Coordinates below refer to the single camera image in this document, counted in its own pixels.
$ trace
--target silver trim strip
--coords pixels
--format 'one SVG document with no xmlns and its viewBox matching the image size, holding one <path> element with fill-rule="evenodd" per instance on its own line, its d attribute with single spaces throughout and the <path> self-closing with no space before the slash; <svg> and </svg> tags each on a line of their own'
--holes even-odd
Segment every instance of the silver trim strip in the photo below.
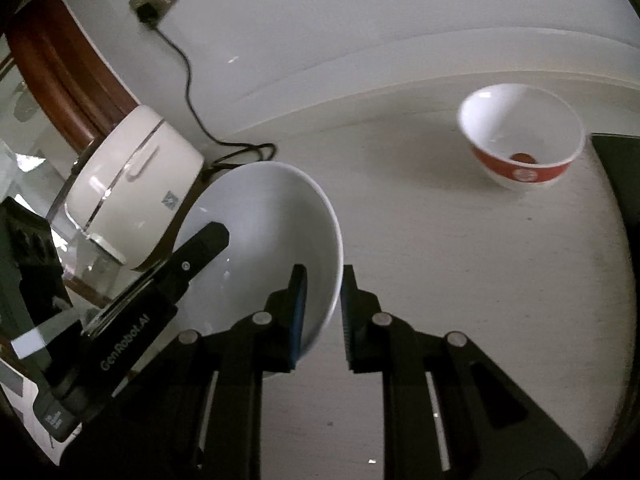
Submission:
<svg viewBox="0 0 640 480">
<path fill-rule="evenodd" d="M 82 229 L 83 231 L 87 231 L 89 229 L 89 225 L 91 225 L 91 222 L 94 221 L 95 216 L 98 214 L 98 211 L 100 211 L 100 208 L 104 205 L 104 202 L 107 200 L 107 198 L 111 194 L 111 191 L 120 180 L 120 177 L 124 174 L 125 171 L 127 171 L 131 167 L 131 161 L 133 160 L 133 158 L 140 152 L 140 150 L 142 150 L 142 148 L 145 147 L 145 145 L 149 142 L 153 134 L 156 133 L 156 131 L 158 131 L 158 128 L 160 128 L 160 126 L 162 126 L 163 124 L 164 124 L 164 119 L 162 119 L 158 124 L 156 124 L 156 126 L 154 127 L 153 130 L 151 130 L 148 136 L 146 136 L 145 139 L 140 143 L 140 145 L 134 150 L 134 152 L 131 153 L 131 156 L 124 163 L 124 166 L 120 168 L 120 171 L 116 174 L 113 181 L 109 184 L 109 187 L 104 190 L 104 194 L 102 195 L 100 202 L 98 202 L 98 204 L 94 209 L 94 212 L 91 213 L 91 216 L 89 216 L 89 219 L 86 221 L 86 225 Z"/>
</svg>

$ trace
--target brown wooden panel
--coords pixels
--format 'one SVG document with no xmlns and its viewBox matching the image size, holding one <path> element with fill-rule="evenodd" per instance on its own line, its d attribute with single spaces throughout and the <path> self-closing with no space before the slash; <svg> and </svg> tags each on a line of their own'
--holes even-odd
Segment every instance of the brown wooden panel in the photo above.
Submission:
<svg viewBox="0 0 640 480">
<path fill-rule="evenodd" d="M 32 0 L 6 36 L 31 93 L 76 152 L 107 136 L 136 107 L 62 0 Z"/>
</svg>

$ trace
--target power cord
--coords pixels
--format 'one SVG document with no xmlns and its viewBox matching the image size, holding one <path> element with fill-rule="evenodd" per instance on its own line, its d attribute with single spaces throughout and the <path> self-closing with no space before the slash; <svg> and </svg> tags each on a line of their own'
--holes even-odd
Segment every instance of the power cord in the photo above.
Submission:
<svg viewBox="0 0 640 480">
<path fill-rule="evenodd" d="M 158 29 L 158 21 L 159 16 L 155 7 L 149 3 L 143 4 L 142 6 L 136 9 L 136 14 L 138 15 L 138 19 L 140 22 L 144 23 L 147 27 L 149 27 L 152 31 L 154 31 L 168 46 L 170 46 L 182 59 L 184 65 L 187 69 L 187 83 L 184 87 L 184 100 L 187 103 L 187 106 L 193 115 L 193 118 L 198 123 L 198 126 L 202 130 L 202 132 L 209 137 L 210 140 L 215 142 L 219 146 L 227 146 L 232 148 L 240 148 L 240 150 L 236 150 L 232 153 L 227 153 L 226 155 L 221 156 L 214 160 L 209 169 L 206 170 L 205 176 L 211 176 L 213 173 L 216 173 L 220 170 L 230 170 L 232 168 L 237 168 L 238 166 L 242 166 L 242 164 L 230 164 L 224 163 L 225 160 L 229 160 L 238 155 L 242 155 L 243 153 L 255 152 L 258 155 L 258 160 L 273 160 L 278 153 L 278 147 L 273 142 L 264 142 L 262 144 L 252 144 L 250 142 L 228 142 L 226 140 L 220 140 L 215 137 L 207 127 L 203 124 L 202 119 L 196 112 L 193 107 L 193 102 L 191 102 L 191 83 L 193 81 L 193 67 L 191 66 L 191 61 L 189 57 L 184 53 L 184 51 L 177 46 L 172 40 L 170 40 L 164 32 Z M 270 153 L 265 158 L 262 150 L 269 149 Z"/>
</svg>

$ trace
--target red and white bowl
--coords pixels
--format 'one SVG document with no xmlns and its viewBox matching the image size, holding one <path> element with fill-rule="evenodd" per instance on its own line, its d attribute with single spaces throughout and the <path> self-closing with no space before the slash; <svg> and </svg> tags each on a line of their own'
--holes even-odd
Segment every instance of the red and white bowl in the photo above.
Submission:
<svg viewBox="0 0 640 480">
<path fill-rule="evenodd" d="M 546 90 L 487 86 L 460 105 L 458 124 L 486 173 L 515 190 L 555 183 L 584 147 L 574 110 Z"/>
</svg>

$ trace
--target red band on bowl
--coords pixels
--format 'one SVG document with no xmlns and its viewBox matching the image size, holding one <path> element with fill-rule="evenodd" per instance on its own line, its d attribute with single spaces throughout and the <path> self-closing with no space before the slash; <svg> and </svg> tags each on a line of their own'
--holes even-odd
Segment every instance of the red band on bowl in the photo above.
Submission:
<svg viewBox="0 0 640 480">
<path fill-rule="evenodd" d="M 471 149 L 476 158 L 489 170 L 516 182 L 547 182 L 562 175 L 569 167 L 569 163 L 566 163 L 551 168 L 532 168 L 500 160 L 473 145 Z"/>
</svg>

